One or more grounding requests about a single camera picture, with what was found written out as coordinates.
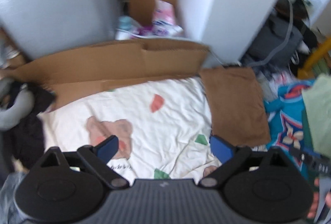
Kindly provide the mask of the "grey blue denim garment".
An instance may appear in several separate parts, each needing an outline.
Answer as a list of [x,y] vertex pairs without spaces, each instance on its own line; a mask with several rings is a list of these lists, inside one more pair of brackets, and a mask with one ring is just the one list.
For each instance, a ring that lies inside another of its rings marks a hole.
[[25,218],[15,205],[15,191],[26,176],[23,172],[11,173],[1,188],[1,223],[24,223]]

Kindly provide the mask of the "grey metal cabinet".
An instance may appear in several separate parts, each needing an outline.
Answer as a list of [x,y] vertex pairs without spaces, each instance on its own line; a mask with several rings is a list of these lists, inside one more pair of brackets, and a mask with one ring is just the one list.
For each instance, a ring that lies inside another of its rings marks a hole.
[[115,37],[120,0],[1,0],[1,26],[37,59]]

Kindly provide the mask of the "gold round table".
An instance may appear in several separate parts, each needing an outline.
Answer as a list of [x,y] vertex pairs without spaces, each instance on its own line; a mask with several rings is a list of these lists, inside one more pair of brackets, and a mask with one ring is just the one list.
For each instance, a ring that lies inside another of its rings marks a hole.
[[325,42],[320,44],[305,61],[302,68],[298,69],[297,78],[300,80],[312,79],[313,78],[313,66],[318,63],[324,56],[330,51],[330,37]]

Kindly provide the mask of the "cream bear print bedsheet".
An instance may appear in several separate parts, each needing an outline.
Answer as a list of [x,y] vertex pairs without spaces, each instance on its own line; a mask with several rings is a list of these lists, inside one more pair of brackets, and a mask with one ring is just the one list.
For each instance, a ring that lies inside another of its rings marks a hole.
[[46,148],[75,151],[116,136],[108,166],[129,182],[199,181],[221,165],[211,153],[211,112],[198,77],[104,91],[39,117]]

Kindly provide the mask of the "black bag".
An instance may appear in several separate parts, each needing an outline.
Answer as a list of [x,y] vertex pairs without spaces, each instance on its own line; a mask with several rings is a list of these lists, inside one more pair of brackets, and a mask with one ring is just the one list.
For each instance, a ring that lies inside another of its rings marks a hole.
[[245,65],[285,67],[302,40],[301,32],[293,23],[271,15],[247,50]]

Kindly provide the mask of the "pink white bottle pack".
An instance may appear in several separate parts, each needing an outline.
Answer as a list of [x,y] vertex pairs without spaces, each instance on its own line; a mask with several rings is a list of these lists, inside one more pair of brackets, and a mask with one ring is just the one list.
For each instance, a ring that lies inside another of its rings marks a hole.
[[178,37],[183,34],[183,29],[177,24],[173,5],[155,0],[151,25],[138,27],[134,34],[140,37]]

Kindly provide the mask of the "light blue bottle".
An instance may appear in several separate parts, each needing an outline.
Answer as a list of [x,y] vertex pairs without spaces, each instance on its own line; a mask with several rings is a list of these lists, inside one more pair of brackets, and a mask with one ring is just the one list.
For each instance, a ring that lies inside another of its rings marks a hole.
[[117,41],[131,39],[132,37],[132,19],[129,16],[120,16],[118,20],[118,27],[115,35]]

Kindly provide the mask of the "light green cloth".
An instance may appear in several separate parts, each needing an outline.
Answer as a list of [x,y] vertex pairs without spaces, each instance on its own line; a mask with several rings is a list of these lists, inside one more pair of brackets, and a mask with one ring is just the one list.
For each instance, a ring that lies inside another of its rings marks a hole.
[[302,96],[314,151],[330,158],[330,75],[319,75]]

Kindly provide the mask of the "brown printed t-shirt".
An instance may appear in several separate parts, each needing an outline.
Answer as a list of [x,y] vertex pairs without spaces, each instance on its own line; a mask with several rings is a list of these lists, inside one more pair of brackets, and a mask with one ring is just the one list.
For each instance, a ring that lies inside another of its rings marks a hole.
[[270,142],[263,92],[251,68],[209,68],[199,75],[211,111],[213,135],[234,146]]

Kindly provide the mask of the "brown cardboard sheet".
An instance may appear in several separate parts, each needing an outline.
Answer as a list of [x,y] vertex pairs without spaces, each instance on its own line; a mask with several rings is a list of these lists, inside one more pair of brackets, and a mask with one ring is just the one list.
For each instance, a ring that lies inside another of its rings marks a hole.
[[192,77],[208,54],[205,45],[176,39],[104,42],[51,54],[16,69],[3,69],[1,77],[49,87],[57,96],[58,109],[106,90]]

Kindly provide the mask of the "black garment pile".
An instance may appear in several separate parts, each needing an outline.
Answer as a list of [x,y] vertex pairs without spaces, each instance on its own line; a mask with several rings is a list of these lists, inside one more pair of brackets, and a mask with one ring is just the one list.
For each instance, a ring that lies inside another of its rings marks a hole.
[[6,132],[7,144],[11,155],[19,160],[23,167],[31,169],[44,154],[43,123],[38,114],[45,112],[55,101],[55,95],[36,83],[27,83],[28,90],[34,97],[32,111]]

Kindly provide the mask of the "grey neck pillow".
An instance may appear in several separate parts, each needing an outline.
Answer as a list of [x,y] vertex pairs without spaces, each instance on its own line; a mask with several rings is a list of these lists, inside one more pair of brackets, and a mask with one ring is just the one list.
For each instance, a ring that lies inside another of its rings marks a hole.
[[34,95],[24,83],[18,91],[11,108],[1,108],[1,132],[17,126],[22,118],[26,117],[34,108]]

